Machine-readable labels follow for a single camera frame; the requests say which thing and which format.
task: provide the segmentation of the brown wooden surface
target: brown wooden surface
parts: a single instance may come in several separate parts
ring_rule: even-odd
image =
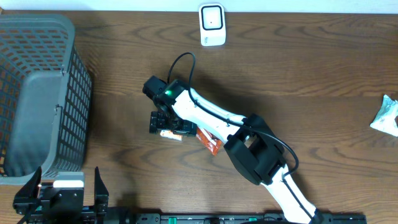
[[[76,47],[95,80],[85,204],[93,203],[99,166],[110,206],[279,210],[266,189],[239,175],[224,149],[213,157],[195,138],[148,133],[155,107],[142,84],[151,75],[166,79],[174,59],[192,51],[193,86],[205,98],[261,115],[295,149],[294,179],[309,201],[363,212],[369,223],[398,222],[398,141],[369,127],[382,95],[398,98],[398,16],[227,13],[226,44],[204,48],[197,13],[60,13],[74,23]],[[172,78],[187,80],[190,66],[184,58]],[[0,189],[1,223],[15,223],[19,187]]]

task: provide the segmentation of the white background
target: white background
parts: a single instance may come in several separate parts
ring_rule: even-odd
[[[219,0],[226,12],[342,12],[398,14],[398,0]],[[197,11],[201,0],[0,0],[3,9]]]

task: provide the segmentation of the basket bottom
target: basket bottom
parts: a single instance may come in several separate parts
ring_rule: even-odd
[[[46,160],[61,80],[60,72],[35,72],[24,80],[4,160],[9,177],[30,174]]]

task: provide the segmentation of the green component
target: green component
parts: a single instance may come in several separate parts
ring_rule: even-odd
[[[169,224],[177,224],[177,218],[169,218]]]

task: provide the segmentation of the gray plastic basket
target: gray plastic basket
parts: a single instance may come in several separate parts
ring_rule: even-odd
[[[74,39],[61,15],[0,16],[0,184],[80,170],[92,86]]]

